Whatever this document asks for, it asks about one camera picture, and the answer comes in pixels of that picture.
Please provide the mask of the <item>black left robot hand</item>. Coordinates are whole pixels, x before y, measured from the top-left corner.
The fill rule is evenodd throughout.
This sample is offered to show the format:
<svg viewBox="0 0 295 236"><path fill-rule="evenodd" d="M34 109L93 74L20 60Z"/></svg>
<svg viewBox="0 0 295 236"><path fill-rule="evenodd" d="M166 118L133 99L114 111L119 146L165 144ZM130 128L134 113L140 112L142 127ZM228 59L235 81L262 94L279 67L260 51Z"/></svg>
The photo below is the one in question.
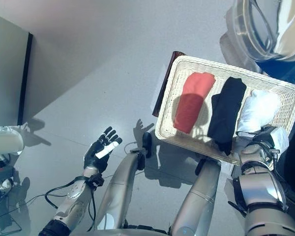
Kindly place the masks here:
<svg viewBox="0 0 295 236"><path fill-rule="evenodd" d="M108 166L110 154L121 143L122 138L117 132L111 126L106 128L85 153L84 168L96 168L99 173L103 173Z"/></svg>

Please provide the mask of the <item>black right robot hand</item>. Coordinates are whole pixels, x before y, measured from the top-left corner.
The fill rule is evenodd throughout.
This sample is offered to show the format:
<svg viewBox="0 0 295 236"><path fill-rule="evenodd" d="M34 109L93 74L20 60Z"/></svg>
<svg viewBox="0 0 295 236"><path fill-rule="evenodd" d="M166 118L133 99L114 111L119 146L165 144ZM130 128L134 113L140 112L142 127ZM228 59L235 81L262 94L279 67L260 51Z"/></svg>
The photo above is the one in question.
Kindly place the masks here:
<svg viewBox="0 0 295 236"><path fill-rule="evenodd" d="M254 142L267 143L271 149L278 149L280 153L289 147L288 133L283 127L266 126L253 138Z"/></svg>

